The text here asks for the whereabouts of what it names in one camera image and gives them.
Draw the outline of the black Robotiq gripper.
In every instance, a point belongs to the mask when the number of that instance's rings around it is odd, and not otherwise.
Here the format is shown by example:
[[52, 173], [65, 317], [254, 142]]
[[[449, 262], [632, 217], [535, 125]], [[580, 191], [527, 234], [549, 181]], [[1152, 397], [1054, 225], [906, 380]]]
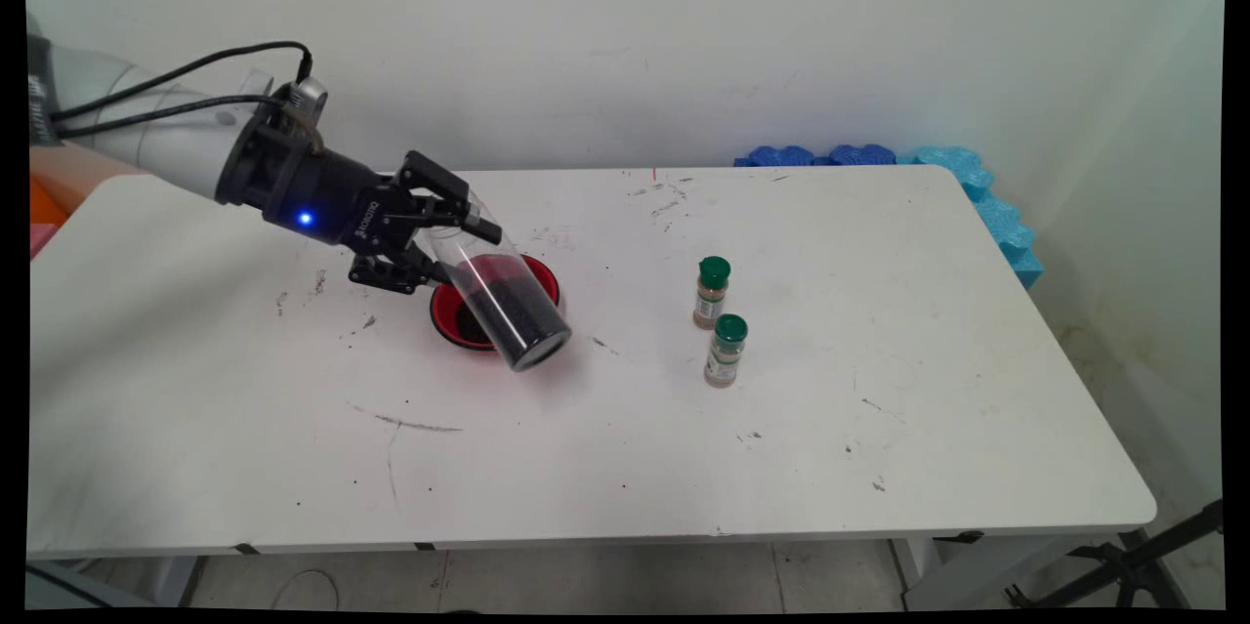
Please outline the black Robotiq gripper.
[[446, 268], [411, 241], [416, 229], [459, 229], [486, 244], [502, 228], [469, 183], [422, 153], [382, 175], [332, 151], [308, 131], [308, 94], [280, 89], [244, 126], [218, 180], [219, 204], [249, 206], [262, 220], [355, 253], [349, 281], [412, 295], [451, 284]]

